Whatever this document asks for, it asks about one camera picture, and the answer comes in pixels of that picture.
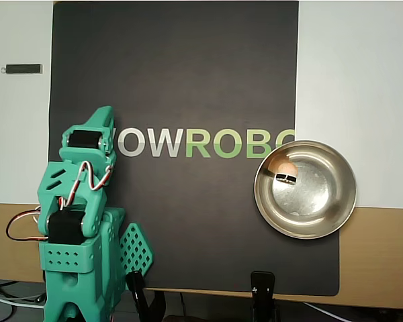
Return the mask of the teal moving gripper jaw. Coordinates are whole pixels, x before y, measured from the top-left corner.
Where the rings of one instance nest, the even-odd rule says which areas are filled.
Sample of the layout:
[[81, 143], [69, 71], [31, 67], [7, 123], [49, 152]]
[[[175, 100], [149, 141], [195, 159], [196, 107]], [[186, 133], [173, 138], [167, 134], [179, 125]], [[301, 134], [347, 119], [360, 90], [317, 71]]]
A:
[[95, 110], [92, 116], [83, 124], [72, 125], [62, 134], [62, 147], [68, 135], [73, 132], [101, 132], [110, 137], [113, 143], [114, 111], [112, 106], [103, 106]]

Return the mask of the teal gripper body with servo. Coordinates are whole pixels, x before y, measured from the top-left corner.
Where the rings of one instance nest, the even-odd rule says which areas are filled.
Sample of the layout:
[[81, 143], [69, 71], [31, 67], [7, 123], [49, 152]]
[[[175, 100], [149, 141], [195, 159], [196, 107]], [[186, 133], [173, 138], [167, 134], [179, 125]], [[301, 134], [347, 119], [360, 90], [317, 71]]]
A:
[[94, 166], [113, 166], [116, 153], [110, 137], [101, 132], [73, 132], [59, 150], [62, 160], [72, 163], [88, 161]]

